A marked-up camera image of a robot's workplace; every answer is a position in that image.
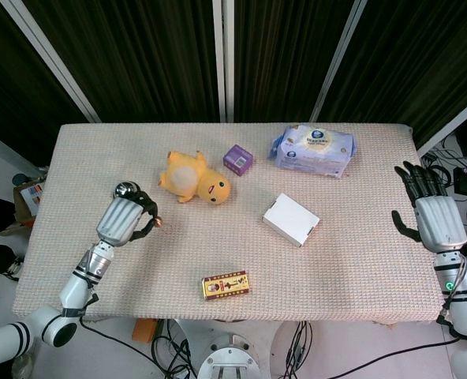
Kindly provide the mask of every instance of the curtain fold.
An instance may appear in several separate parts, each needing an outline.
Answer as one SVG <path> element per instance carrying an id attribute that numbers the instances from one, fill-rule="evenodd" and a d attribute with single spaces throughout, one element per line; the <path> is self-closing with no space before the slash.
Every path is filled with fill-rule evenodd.
<path id="1" fill-rule="evenodd" d="M 420 147 L 467 106 L 467 2 L 369 0 L 320 122 L 400 122 Z"/>
<path id="2" fill-rule="evenodd" d="M 211 0 L 24 0 L 103 122 L 217 122 Z"/>
<path id="3" fill-rule="evenodd" d="M 235 1 L 237 122 L 307 122 L 352 0 Z"/>
<path id="4" fill-rule="evenodd" d="M 86 119 L 0 5 L 0 141 L 44 166 L 69 122 Z"/>

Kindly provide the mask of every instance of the table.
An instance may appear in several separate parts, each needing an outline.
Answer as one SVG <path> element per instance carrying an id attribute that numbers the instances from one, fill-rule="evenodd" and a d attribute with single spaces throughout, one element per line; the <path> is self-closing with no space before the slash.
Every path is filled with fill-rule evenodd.
<path id="1" fill-rule="evenodd" d="M 442 295 L 433 255 L 401 236 L 397 209 L 413 211 L 393 166 L 417 162 L 411 129 L 393 124 L 317 124 L 354 133 L 358 152 L 341 179 L 278 169 L 267 160 L 289 124 L 78 124 L 63 126 L 13 306 L 24 316 L 58 294 L 123 180 L 159 205 L 164 227 L 116 249 L 97 287 L 95 316 L 248 320 L 435 320 Z M 222 156 L 239 144 L 255 163 L 237 177 Z M 166 154 L 204 152 L 232 182 L 223 205 L 178 204 L 157 186 Z M 320 217 L 303 247 L 292 246 L 262 215 L 286 193 Z M 205 302 L 200 279 L 246 270 L 251 293 Z"/>

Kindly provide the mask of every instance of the floor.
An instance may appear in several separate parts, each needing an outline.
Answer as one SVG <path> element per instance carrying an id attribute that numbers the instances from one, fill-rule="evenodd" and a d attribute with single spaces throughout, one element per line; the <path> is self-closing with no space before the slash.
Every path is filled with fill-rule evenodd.
<path id="1" fill-rule="evenodd" d="M 15 320 L 11 313 L 15 288 L 14 282 L 0 276 L 0 326 Z M 148 344 L 131 341 L 134 322 L 135 320 L 129 318 L 112 318 L 90 325 L 148 353 Z M 441 342 L 446 338 L 446 333 L 443 333 L 435 323 L 410 322 L 388 328 L 371 322 L 319 321 L 313 322 L 312 327 L 314 344 L 310 358 L 298 372 L 300 379 L 327 378 L 380 355 L 420 344 Z M 294 323 L 287 322 L 276 334 L 272 345 L 273 378 L 283 372 L 286 350 L 294 328 Z M 177 329 L 178 326 L 175 325 L 172 332 L 178 335 Z M 459 342 L 448 347 L 433 347 L 398 355 L 351 373 L 347 377 L 349 379 L 380 379 L 388 376 L 390 379 L 452 379 L 450 354 L 464 348 L 467 348 L 467 343 Z M 44 344 L 36 344 L 34 359 L 33 379 L 163 377 L 150 362 L 131 350 L 82 328 L 64 347 L 52 348 Z"/>

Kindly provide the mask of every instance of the dark curtain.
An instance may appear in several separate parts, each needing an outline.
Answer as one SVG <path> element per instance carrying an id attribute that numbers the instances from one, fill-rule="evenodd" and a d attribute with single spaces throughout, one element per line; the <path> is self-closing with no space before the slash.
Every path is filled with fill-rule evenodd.
<path id="1" fill-rule="evenodd" d="M 0 5 L 0 140 L 47 165 L 68 122 L 86 120 Z"/>
<path id="2" fill-rule="evenodd" d="M 369 0 L 320 122 L 400 122 L 420 147 L 467 106 L 467 1 Z"/>
<path id="3" fill-rule="evenodd" d="M 235 1 L 235 120 L 307 122 L 353 0 Z"/>
<path id="4" fill-rule="evenodd" d="M 103 122 L 218 122 L 211 0 L 24 0 Z"/>

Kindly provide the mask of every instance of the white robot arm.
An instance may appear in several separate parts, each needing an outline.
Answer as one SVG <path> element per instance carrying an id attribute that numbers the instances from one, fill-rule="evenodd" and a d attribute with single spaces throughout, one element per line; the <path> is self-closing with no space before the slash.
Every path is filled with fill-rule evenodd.
<path id="1" fill-rule="evenodd" d="M 402 177 L 414 207 L 418 231 L 406 227 L 397 211 L 392 212 L 394 224 L 400 233 L 423 242 L 437 254 L 434 270 L 446 299 L 437 322 L 450 326 L 456 336 L 467 338 L 467 257 L 461 253 L 467 235 L 458 207 L 433 171 L 409 162 L 404 162 L 404 167 L 407 171 L 400 167 L 395 171 Z M 467 351 L 455 354 L 451 365 L 458 379 L 467 379 Z"/>
<path id="2" fill-rule="evenodd" d="M 136 225 L 144 212 L 151 219 L 140 231 Z M 77 329 L 79 317 L 98 297 L 94 287 L 102 279 L 114 257 L 114 247 L 142 238 L 154 226 L 161 226 L 158 208 L 149 196 L 133 182 L 120 183 L 114 199 L 97 226 L 100 241 L 80 260 L 60 294 L 62 311 L 43 306 L 24 320 L 0 328 L 0 363 L 24 354 L 34 339 L 60 347 L 70 341 Z"/>

